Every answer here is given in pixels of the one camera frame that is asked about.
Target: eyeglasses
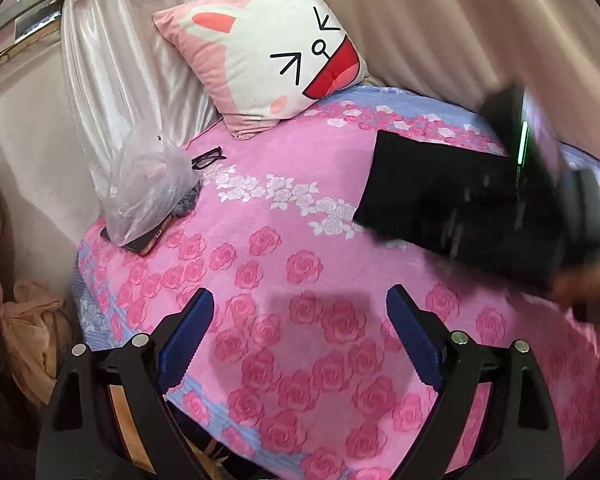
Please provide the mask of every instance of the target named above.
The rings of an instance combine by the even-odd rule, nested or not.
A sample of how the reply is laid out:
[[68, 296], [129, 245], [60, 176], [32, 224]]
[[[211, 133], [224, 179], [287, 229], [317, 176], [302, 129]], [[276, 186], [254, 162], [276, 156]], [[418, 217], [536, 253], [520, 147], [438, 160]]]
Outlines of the eyeglasses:
[[222, 148], [218, 146], [212, 150], [209, 150], [196, 158], [191, 159], [192, 170], [204, 170], [211, 166], [216, 160], [226, 160], [225, 156], [222, 156]]

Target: bed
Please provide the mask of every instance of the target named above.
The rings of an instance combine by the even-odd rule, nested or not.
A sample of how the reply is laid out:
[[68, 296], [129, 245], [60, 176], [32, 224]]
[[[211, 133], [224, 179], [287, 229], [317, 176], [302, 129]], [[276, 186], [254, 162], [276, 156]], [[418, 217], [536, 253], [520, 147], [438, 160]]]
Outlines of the bed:
[[[216, 311], [186, 378], [167, 398], [212, 437], [281, 478], [391, 476], [436, 394], [423, 385], [387, 317], [395, 283], [483, 344], [527, 340], [547, 380], [567, 470], [600, 438], [600, 353], [591, 329], [510, 283], [352, 222], [376, 131], [503, 153], [463, 108], [395, 88], [356, 86], [248, 142], [222, 122], [187, 147], [222, 146], [193, 214], [147, 258], [100, 238], [78, 251], [74, 293], [87, 343], [151, 332], [199, 286]], [[600, 162], [570, 146], [571, 165]], [[484, 413], [482, 385], [450, 468], [466, 463]]]

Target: clear plastic bag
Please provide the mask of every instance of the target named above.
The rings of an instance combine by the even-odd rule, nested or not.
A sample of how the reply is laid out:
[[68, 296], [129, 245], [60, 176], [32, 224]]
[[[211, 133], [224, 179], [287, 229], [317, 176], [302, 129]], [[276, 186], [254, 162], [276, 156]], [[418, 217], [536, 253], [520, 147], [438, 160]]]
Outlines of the clear plastic bag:
[[198, 180], [183, 149], [137, 123], [113, 159], [102, 201], [111, 241], [123, 246], [155, 228]]

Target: blue gripper pad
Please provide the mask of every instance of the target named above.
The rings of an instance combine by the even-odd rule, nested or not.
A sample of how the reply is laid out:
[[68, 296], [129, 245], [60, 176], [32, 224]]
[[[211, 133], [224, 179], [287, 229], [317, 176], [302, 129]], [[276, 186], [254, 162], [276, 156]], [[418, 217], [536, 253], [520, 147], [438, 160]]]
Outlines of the blue gripper pad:
[[[442, 374], [444, 324], [435, 314], [421, 311], [401, 285], [394, 285], [387, 292], [386, 312], [418, 377], [440, 393], [445, 385]], [[434, 329], [435, 333], [429, 333], [428, 329]]]
[[200, 288], [182, 310], [183, 317], [157, 356], [158, 388], [178, 386], [214, 317], [214, 297]]

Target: pink bunny pillow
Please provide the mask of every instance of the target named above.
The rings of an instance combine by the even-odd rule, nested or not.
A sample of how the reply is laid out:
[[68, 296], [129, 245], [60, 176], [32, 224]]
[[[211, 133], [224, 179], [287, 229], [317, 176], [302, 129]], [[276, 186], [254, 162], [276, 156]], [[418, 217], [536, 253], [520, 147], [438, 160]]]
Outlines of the pink bunny pillow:
[[366, 64], [324, 0], [197, 0], [154, 14], [239, 139], [362, 81]]

